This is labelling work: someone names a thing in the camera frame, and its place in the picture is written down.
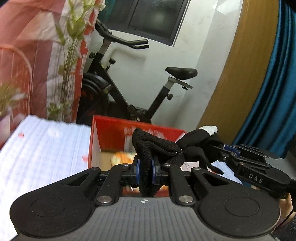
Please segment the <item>person's right hand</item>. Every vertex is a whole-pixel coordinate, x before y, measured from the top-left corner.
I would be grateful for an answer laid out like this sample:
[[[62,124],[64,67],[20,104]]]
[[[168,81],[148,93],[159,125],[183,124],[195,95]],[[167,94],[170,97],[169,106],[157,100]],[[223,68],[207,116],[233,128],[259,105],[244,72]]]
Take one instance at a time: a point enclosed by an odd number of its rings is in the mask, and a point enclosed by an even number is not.
[[[285,198],[279,200],[279,206],[281,209],[281,216],[278,227],[287,225],[295,217],[295,212],[293,212],[292,198],[290,193],[288,193]]]

